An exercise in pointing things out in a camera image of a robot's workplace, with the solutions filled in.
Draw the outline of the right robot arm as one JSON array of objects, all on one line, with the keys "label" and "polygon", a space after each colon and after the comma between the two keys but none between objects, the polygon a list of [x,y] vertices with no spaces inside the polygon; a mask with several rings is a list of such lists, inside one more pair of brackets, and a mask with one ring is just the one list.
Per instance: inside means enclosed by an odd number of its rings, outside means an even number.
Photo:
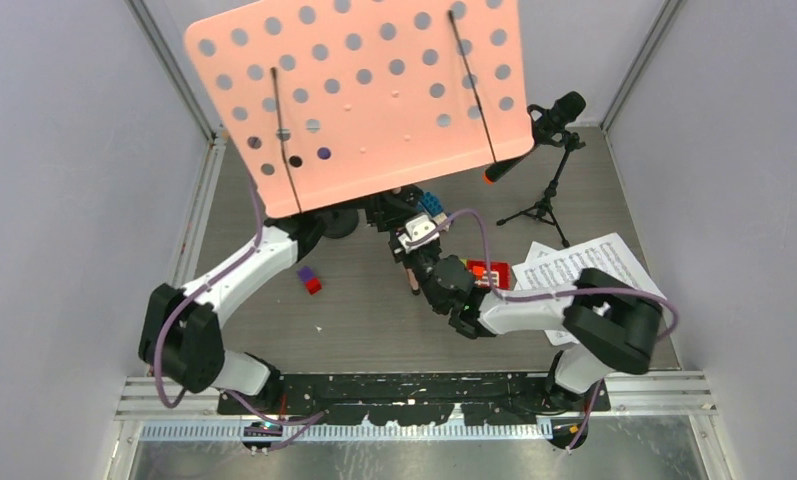
[{"label": "right robot arm", "polygon": [[596,382],[613,372],[642,375],[651,367],[663,306],[657,295],[637,290],[596,268],[583,269],[561,290],[495,290],[479,285],[456,256],[442,256],[438,240],[412,247],[393,233],[389,247],[410,270],[431,309],[469,339],[521,331],[562,329],[577,345],[558,353],[545,397],[570,410]]}]

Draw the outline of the sheet music page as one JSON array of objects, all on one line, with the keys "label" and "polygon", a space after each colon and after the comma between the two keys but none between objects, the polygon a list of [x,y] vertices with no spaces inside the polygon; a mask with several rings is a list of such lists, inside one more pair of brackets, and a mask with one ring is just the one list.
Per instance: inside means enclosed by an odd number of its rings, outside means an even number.
[{"label": "sheet music page", "polygon": [[528,253],[526,254],[524,262],[527,264],[539,263],[541,261],[545,261],[549,256],[556,253],[556,249],[534,241],[531,243],[528,249]]},{"label": "sheet music page", "polygon": [[563,290],[585,268],[596,268],[638,290],[663,297],[643,264],[618,233],[557,250],[545,261],[512,266],[515,290]]}]

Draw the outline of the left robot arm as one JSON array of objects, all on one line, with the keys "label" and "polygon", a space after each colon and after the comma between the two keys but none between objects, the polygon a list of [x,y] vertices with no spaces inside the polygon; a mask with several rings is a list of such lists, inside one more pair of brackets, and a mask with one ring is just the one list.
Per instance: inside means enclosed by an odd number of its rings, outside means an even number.
[{"label": "left robot arm", "polygon": [[338,212],[364,211],[380,231],[403,226],[420,213],[423,192],[415,185],[364,196],[282,218],[259,215],[254,237],[208,273],[181,287],[163,283],[150,295],[138,356],[153,372],[158,396],[177,405],[163,385],[184,393],[233,390],[254,412],[272,412],[281,398],[267,362],[224,347],[222,328],[232,314],[273,277],[304,259]]}]

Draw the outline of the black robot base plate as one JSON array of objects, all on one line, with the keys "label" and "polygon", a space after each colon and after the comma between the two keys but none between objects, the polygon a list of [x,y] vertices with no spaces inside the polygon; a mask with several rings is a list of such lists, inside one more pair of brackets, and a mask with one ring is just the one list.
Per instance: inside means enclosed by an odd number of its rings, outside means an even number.
[{"label": "black robot base plate", "polygon": [[540,417],[580,417],[610,409],[607,386],[567,393],[546,373],[380,373],[274,375],[254,395],[219,390],[220,415],[281,415],[295,426],[526,425]]}]

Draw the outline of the pink music stand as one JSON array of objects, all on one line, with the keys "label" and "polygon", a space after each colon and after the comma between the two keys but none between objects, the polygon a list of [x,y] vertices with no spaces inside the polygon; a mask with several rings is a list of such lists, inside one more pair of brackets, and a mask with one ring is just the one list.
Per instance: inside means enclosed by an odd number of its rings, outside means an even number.
[{"label": "pink music stand", "polygon": [[257,1],[183,46],[272,218],[533,144],[514,1]]}]

